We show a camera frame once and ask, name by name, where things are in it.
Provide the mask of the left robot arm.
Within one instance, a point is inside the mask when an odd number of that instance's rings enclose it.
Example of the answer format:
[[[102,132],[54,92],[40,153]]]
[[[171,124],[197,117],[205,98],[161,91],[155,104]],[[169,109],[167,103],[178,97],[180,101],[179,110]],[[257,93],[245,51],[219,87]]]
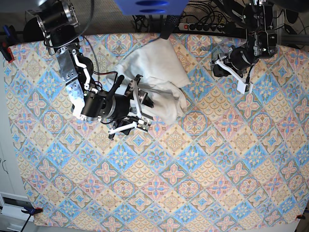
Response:
[[[253,83],[250,72],[260,59],[276,54],[277,35],[273,28],[272,4],[267,0],[252,0],[242,13],[246,29],[246,43],[232,46],[227,53],[221,53],[211,61],[211,70],[216,77],[233,76],[237,80],[237,91],[251,93]]]

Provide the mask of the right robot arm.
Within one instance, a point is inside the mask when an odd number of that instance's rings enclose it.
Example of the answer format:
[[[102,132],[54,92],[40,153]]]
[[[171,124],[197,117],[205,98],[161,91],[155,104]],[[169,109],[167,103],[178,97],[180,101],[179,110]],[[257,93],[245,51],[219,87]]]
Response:
[[[94,65],[79,50],[81,33],[76,31],[79,23],[73,4],[69,0],[27,0],[25,7],[36,17],[44,45],[58,61],[73,116],[110,125],[111,140],[116,133],[128,135],[132,129],[147,132],[153,118],[142,112],[142,106],[153,107],[154,103],[139,88],[142,75],[123,84],[125,77],[112,72],[115,77],[109,90],[93,79]]]

